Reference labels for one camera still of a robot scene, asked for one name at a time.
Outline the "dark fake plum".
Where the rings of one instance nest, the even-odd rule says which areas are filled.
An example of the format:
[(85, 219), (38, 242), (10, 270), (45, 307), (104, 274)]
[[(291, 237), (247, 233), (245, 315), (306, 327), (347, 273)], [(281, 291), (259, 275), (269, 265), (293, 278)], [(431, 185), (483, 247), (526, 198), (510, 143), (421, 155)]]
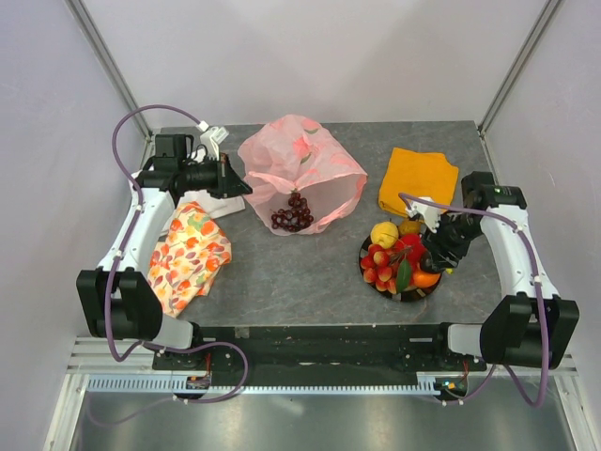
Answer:
[(433, 258), (429, 254), (422, 255), (419, 262), (420, 269), (423, 272), (427, 273), (439, 273), (439, 269), (437, 268)]

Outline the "fake orange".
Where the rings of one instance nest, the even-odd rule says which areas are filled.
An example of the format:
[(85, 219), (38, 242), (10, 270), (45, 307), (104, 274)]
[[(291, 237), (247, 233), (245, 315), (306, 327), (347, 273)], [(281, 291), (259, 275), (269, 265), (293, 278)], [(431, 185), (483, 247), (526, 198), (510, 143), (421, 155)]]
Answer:
[(416, 288), (430, 288), (440, 280), (440, 273), (415, 271), (412, 275), (412, 285)]

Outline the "red fake fruit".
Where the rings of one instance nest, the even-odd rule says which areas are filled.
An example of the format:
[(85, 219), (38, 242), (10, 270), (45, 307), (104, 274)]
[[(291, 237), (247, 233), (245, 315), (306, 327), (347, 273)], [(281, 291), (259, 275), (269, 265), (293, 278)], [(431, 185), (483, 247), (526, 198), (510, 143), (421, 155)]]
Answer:
[(425, 252), (419, 234), (406, 234), (399, 241), (402, 245), (401, 250), (405, 253), (407, 259), (411, 261), (418, 261)]

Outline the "brown fake kiwi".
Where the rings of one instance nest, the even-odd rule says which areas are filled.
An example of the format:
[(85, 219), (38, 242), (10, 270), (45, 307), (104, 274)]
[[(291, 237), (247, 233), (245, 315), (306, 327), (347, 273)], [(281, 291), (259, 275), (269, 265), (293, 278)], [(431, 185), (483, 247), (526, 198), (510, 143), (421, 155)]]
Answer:
[(405, 219), (398, 226), (398, 233), (400, 236), (406, 236), (409, 234), (419, 235), (422, 232), (423, 222), (421, 220)]

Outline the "pink plastic bag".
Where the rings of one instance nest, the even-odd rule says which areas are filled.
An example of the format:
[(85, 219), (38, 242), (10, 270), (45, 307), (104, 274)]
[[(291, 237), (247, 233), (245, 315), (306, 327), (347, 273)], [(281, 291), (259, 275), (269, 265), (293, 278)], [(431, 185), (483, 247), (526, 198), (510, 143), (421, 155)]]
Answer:
[(286, 115), (266, 124), (240, 145), (238, 156), (253, 189), (245, 200), (278, 236), (291, 233), (272, 228), (271, 216), (287, 207), (291, 194), (308, 201), (314, 221), (298, 233), (311, 235), (352, 213), (367, 183), (367, 173), (330, 131), (308, 117)]

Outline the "fake purple grapes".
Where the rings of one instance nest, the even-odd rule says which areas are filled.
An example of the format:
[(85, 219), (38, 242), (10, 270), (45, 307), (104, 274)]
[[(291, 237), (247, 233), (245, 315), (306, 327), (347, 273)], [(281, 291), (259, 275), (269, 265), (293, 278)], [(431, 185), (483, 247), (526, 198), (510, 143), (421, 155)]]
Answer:
[(308, 200), (298, 191), (293, 191), (283, 208), (273, 210), (270, 214), (272, 230), (283, 230), (298, 233), (308, 228), (315, 218), (308, 205)]

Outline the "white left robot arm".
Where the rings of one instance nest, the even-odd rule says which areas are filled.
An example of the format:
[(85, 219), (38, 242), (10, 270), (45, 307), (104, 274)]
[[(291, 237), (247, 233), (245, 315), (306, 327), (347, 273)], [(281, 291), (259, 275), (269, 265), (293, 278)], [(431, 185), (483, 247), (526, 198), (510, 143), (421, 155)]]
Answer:
[(141, 171), (128, 176), (131, 206), (124, 224), (97, 267), (80, 271), (76, 279), (93, 336), (174, 348), (174, 359), (186, 369), (205, 362), (206, 347), (195, 340), (197, 325), (163, 313), (146, 273), (162, 228), (183, 195), (205, 191), (228, 199), (251, 193), (219, 151), (227, 135), (226, 128), (211, 127), (196, 145), (190, 134), (158, 134), (154, 155)]

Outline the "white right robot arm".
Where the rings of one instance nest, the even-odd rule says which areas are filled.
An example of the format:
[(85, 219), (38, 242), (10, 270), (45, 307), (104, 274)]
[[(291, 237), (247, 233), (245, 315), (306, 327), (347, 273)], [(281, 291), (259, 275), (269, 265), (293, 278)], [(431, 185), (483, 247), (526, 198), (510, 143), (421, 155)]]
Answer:
[(426, 224), (421, 258), (425, 272), (454, 269), (472, 241), (485, 237), (501, 283), (501, 301), (481, 324), (449, 323), (446, 337), (430, 346), (432, 363), (444, 370), (464, 354), (488, 364), (556, 368), (579, 320), (575, 302), (561, 298), (532, 243), (527, 202), (521, 190), (501, 186), (487, 172), (461, 181), (463, 206), (448, 209), (428, 197), (408, 213)]

